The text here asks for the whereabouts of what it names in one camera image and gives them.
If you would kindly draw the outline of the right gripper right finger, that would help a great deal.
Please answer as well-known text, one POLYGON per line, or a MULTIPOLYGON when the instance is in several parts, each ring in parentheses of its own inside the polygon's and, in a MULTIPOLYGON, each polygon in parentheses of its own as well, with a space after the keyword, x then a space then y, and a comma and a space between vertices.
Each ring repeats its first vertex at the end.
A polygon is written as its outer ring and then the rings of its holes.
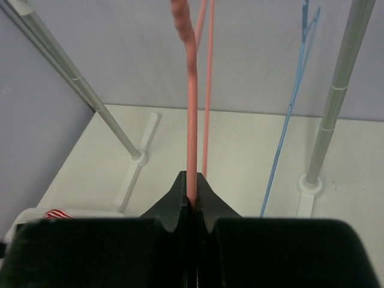
POLYGON ((333 219, 242 217, 197 177, 199 287, 379 287, 358 234, 333 219))

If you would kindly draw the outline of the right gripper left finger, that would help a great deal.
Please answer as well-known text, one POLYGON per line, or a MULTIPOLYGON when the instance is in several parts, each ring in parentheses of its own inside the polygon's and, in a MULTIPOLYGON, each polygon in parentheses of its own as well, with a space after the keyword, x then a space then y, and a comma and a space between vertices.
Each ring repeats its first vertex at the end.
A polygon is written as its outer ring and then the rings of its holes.
POLYGON ((186 174, 140 217, 35 220, 17 227, 2 287, 187 287, 186 174))

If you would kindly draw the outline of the red striped tank top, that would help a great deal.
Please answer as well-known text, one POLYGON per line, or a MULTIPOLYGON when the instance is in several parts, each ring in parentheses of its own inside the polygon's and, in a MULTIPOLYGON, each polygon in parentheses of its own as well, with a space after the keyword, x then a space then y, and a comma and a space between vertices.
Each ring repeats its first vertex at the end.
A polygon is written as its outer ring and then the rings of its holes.
POLYGON ((44 215, 43 218, 45 219, 53 219, 53 218, 58 218, 58 219, 71 219, 73 218, 72 216, 68 215, 66 212, 59 210, 59 209, 51 209, 47 211, 44 215))

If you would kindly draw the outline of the blue wire hanger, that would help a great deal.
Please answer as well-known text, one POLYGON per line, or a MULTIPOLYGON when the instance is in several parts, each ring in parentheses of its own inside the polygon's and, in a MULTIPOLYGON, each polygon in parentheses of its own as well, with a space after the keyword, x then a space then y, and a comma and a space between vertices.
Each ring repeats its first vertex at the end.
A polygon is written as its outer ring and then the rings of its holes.
POLYGON ((293 86, 292 95, 289 101, 289 105, 287 108, 286 117, 284 120, 284 124, 281 131, 281 136, 278 142, 277 150, 275 152, 274 160, 271 167, 271 172, 268 179, 268 184, 266 187, 265 195, 263 198, 262 207, 260 209, 259 217, 263 218, 266 210, 266 206, 268 204, 269 195, 271 192, 272 184, 274 181, 276 169, 278 166, 278 161, 280 158, 281 150, 283 148, 284 139, 286 136, 287 128, 289 125, 290 117, 293 112, 293 108, 295 106, 296 97, 301 85, 302 77, 305 72, 305 68, 307 66, 308 58, 310 56, 311 48, 313 45, 314 36, 316 34, 317 24, 319 22, 319 16, 321 12, 321 6, 318 6, 314 16, 308 21, 308 11, 309 11, 310 1, 305 0, 302 6, 302 32, 301 32, 301 48, 298 58, 298 66, 296 70, 295 82, 293 86))

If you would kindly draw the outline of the pink wire hanger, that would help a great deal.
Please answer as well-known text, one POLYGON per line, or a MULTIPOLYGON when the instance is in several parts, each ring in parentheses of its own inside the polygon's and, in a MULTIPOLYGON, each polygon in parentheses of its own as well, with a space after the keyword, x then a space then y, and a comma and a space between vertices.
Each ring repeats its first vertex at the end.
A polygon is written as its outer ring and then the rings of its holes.
POLYGON ((172 0, 170 8, 174 26, 184 44, 187 65, 187 197, 192 208, 197 203, 197 53, 203 31, 207 1, 200 3, 199 15, 194 26, 190 6, 186 0, 172 0))

